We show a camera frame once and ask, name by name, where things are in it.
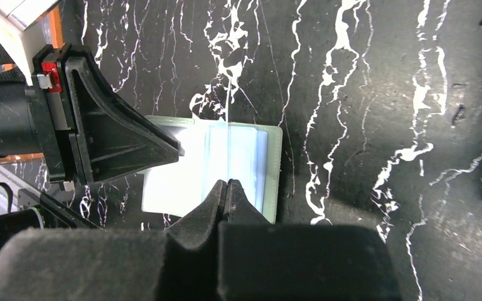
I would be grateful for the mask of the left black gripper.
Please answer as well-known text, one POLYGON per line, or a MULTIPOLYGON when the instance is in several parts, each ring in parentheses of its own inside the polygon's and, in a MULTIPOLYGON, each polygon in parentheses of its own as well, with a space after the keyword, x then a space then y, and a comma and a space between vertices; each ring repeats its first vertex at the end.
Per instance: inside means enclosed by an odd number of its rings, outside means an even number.
POLYGON ((45 45, 33 62, 32 86, 17 67, 0 73, 0 159, 41 153, 50 182, 81 185, 178 161, 178 141, 113 91, 86 47, 45 45))

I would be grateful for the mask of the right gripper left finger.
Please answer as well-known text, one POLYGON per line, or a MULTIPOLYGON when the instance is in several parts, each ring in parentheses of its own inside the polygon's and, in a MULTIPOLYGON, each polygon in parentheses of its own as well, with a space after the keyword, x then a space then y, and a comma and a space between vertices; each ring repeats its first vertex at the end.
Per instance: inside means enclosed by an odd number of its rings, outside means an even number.
POLYGON ((0 300, 216 300, 227 183, 163 231, 23 230, 0 251, 0 300))

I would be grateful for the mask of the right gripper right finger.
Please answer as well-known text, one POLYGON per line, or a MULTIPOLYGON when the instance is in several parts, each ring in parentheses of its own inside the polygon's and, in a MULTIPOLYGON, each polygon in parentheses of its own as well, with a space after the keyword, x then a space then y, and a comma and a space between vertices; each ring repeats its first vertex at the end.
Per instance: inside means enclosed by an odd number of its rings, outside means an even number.
POLYGON ((401 300, 387 247, 353 225, 271 224, 230 180, 218 224, 222 300, 401 300))

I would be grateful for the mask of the mint green card holder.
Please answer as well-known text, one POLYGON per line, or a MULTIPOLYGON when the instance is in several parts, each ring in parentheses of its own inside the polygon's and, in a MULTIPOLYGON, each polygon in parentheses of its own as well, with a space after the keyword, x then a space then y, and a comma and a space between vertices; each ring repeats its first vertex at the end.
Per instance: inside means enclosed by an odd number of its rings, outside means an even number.
MULTIPOLYGON (((149 116, 178 141, 178 161, 146 169, 141 209, 183 217, 202 203, 223 180, 224 120, 149 116)), ((229 179, 241 182, 249 203, 274 223, 282 155, 282 129, 273 125, 230 122, 229 179)))

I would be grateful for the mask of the silver credit card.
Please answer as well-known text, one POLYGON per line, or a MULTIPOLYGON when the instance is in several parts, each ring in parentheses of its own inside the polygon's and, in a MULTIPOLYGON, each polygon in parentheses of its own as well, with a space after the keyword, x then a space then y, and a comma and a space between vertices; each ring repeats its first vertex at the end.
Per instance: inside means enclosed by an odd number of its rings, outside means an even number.
POLYGON ((223 172, 223 179, 225 182, 229 180, 229 156, 230 156, 230 98, 232 90, 232 81, 228 81, 227 88, 227 98, 225 102, 225 128, 224 128, 224 138, 225 138, 225 167, 223 172))

